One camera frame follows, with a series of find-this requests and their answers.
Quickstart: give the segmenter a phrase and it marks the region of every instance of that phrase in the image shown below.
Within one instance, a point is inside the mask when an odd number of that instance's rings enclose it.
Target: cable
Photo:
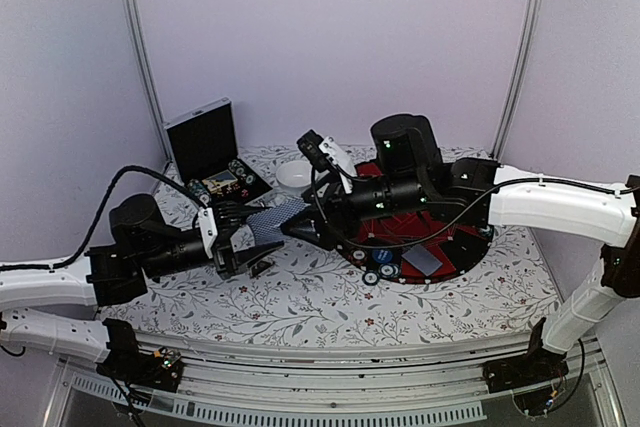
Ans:
[[[573,395],[576,393],[576,391],[578,390],[578,387],[580,387],[580,382],[582,381],[582,376],[584,375],[584,364],[585,364],[587,355],[586,355],[586,353],[584,351],[584,343],[582,343],[582,339],[578,339],[578,343],[580,344],[580,351],[582,352],[582,359],[580,361],[580,373],[578,374],[578,380],[576,380],[576,385],[573,386],[573,389],[571,390],[571,392],[569,392],[569,394],[564,398],[564,400],[561,403],[555,404],[549,409],[549,413],[555,412],[558,409],[560,409],[563,406],[565,406],[567,404],[567,402],[569,402],[569,400],[571,400],[571,397],[573,397]]]
[[[82,243],[80,244],[78,249],[74,252],[74,254],[71,257],[69,257],[68,259],[63,260],[62,262],[56,262],[56,263],[51,264],[51,265],[46,265],[46,264],[0,265],[0,272],[6,272],[6,271],[9,271],[9,270],[55,270],[55,269],[62,269],[64,267],[68,267],[69,265],[73,264],[76,260],[78,260],[80,258],[80,256],[82,254],[84,254],[84,251],[87,248],[87,245],[89,245],[89,241],[91,240],[91,237],[93,236],[93,232],[96,230],[96,227],[98,226],[98,222],[100,221],[100,218],[102,217],[104,209],[107,206],[107,202],[109,201],[109,197],[111,197],[111,194],[113,193],[113,190],[115,189],[116,185],[118,184],[118,181],[127,172],[138,172],[138,173],[145,174],[145,175],[148,175],[150,177],[153,177],[154,179],[159,180],[160,182],[163,182],[163,183],[167,184],[169,187],[172,187],[173,189],[177,190],[182,195],[184,195],[185,197],[187,197],[190,200],[192,200],[198,207],[206,208],[206,205],[198,198],[198,196],[196,196],[192,192],[189,192],[189,190],[187,190],[185,187],[183,187],[182,185],[178,184],[177,182],[171,180],[170,178],[168,178],[168,177],[156,172],[155,170],[151,170],[151,169],[148,169],[146,167],[142,167],[142,166],[139,166],[139,165],[127,165],[125,167],[122,167],[116,173],[116,175],[114,175],[113,179],[111,179],[111,183],[107,187],[107,190],[106,190],[104,196],[102,197],[102,201],[100,202],[100,206],[98,207],[98,210],[96,211],[96,213],[95,213],[95,215],[93,217],[93,221],[91,222],[91,225],[89,226],[89,230],[87,231],[87,234],[85,235],[84,240],[82,241]]]
[[[356,177],[353,176],[351,174],[349,174],[346,170],[344,170],[342,167],[340,167],[338,164],[330,164],[331,167],[333,167],[335,170],[338,171],[339,174],[344,175],[347,179],[353,181],[353,182],[368,182],[369,179],[371,179],[373,176],[370,175],[368,177]]]
[[[0,345],[0,349],[2,349],[5,354],[10,355],[11,357],[22,357],[25,354],[25,352],[27,351],[27,349],[22,347],[22,350],[16,354],[15,352],[11,352],[4,345]]]
[[[371,245],[365,245],[365,244],[360,244],[358,242],[354,242],[350,239],[347,239],[338,229],[336,229],[334,226],[332,226],[329,221],[327,220],[327,215],[324,212],[324,209],[322,208],[322,205],[320,204],[320,200],[318,199],[318,190],[317,187],[315,185],[315,174],[316,174],[316,170],[315,168],[312,166],[311,167],[311,190],[313,192],[313,197],[315,200],[315,204],[317,209],[320,212],[320,215],[322,216],[322,220],[324,220],[325,224],[327,225],[327,227],[333,232],[334,235],[336,235],[336,237],[341,240],[342,242],[344,242],[345,244],[348,244],[352,247],[358,248],[358,249],[363,249],[363,250],[377,250],[380,249],[380,246],[371,246]],[[594,192],[599,192],[602,194],[608,194],[608,195],[627,195],[627,194],[631,194],[634,193],[638,190],[640,190],[640,187],[633,187],[630,189],[625,189],[625,190],[621,190],[621,191],[615,191],[615,190],[611,190],[611,189],[606,189],[604,187],[598,187],[595,185],[590,185],[590,184],[585,184],[582,182],[577,182],[574,180],[566,180],[566,179],[555,179],[555,178],[544,178],[543,179],[544,183],[548,183],[548,184],[562,184],[562,185],[569,185],[572,187],[578,187],[581,189],[585,189],[585,190],[591,190]],[[441,229],[439,229],[437,232],[430,234],[426,237],[422,237],[419,239],[415,239],[412,240],[410,242],[403,242],[400,244],[392,244],[392,247],[412,247],[414,245],[418,245],[421,244],[423,242],[427,242],[431,239],[434,239],[435,237],[438,237],[439,235],[441,235],[442,233],[446,232],[447,230],[449,230],[451,227],[453,227],[462,217],[464,217],[464,215],[467,214],[467,212],[469,212],[473,207],[475,207],[479,202],[481,202],[482,200],[484,200],[487,196],[499,191],[501,188],[503,187],[508,187],[510,185],[516,185],[516,184],[530,184],[530,183],[540,183],[540,178],[537,177],[530,177],[530,178],[522,178],[522,179],[511,179],[511,180],[505,180],[504,182],[500,182],[499,184],[494,185],[493,187],[491,187],[490,189],[485,190],[482,194],[480,194],[473,202],[471,202],[467,207],[465,207],[462,212],[460,212],[456,217],[454,217],[453,220],[451,220],[448,224],[446,224],[444,227],[442,227]]]
[[[140,414],[138,413],[135,406],[133,405],[133,401],[131,400],[131,395],[125,392],[122,386],[118,383],[118,381],[112,375],[109,375],[109,378],[111,379],[111,382],[113,382],[115,386],[118,388],[118,390],[120,391],[124,399],[127,401],[127,405],[129,407],[129,417],[131,418],[133,423],[136,424],[137,427],[145,427],[145,423],[142,421],[142,419],[140,418]]]

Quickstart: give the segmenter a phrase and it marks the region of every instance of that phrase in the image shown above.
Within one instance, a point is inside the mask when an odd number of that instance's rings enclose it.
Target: table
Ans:
[[[356,162],[373,147],[346,150]],[[486,157],[474,149],[443,149],[445,161]],[[245,148],[240,157],[275,187],[274,173],[300,158],[294,147]],[[175,177],[170,168],[169,176]],[[195,207],[161,185],[155,194],[167,223],[186,228]],[[275,188],[265,201],[288,195]],[[248,245],[241,230],[237,246]],[[363,347],[454,342],[519,333],[559,306],[557,291],[530,231],[496,229],[484,260],[463,277],[434,285],[362,283],[361,272],[335,252],[295,239],[270,256],[276,265],[256,279],[222,281],[201,268],[149,281],[135,301],[103,309],[101,317],[130,322],[139,331],[211,342],[293,347]]]

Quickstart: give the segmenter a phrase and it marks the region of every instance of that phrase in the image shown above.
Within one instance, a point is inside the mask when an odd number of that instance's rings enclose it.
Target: black case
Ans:
[[[271,190],[238,158],[228,98],[181,115],[164,127],[171,145],[171,157],[185,185],[199,181],[214,198],[242,203]]]

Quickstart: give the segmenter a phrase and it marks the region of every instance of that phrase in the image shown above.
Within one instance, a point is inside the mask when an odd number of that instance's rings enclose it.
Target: metal pole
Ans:
[[[504,109],[502,110],[502,117],[500,118],[498,132],[493,143],[493,148],[491,149],[491,156],[496,160],[502,160],[502,156],[504,155],[509,130],[511,129],[518,99],[520,97],[522,81],[527,67],[527,60],[531,50],[533,34],[538,20],[538,11],[540,10],[541,3],[542,0],[527,0],[527,10],[522,28],[522,36],[520,37],[516,64],[511,76],[511,83],[509,84],[509,91]]]
[[[153,75],[151,74],[151,65],[149,63],[149,57],[147,56],[144,37],[142,35],[138,4],[136,0],[122,0],[122,2],[124,3],[125,14],[129,25],[129,32],[131,33],[138,68],[140,70],[140,76],[142,78],[142,84],[147,96],[149,112],[154,123],[160,146],[162,147],[166,159],[169,160],[171,157],[169,139],[166,131],[164,130],[164,118],[162,116],[162,111],[160,110],[158,93],[156,92]]]

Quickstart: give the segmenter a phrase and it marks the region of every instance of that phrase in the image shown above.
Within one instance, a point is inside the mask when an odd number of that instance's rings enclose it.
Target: white bowl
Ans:
[[[276,180],[282,190],[300,195],[311,186],[311,164],[306,160],[292,160],[278,167]]]

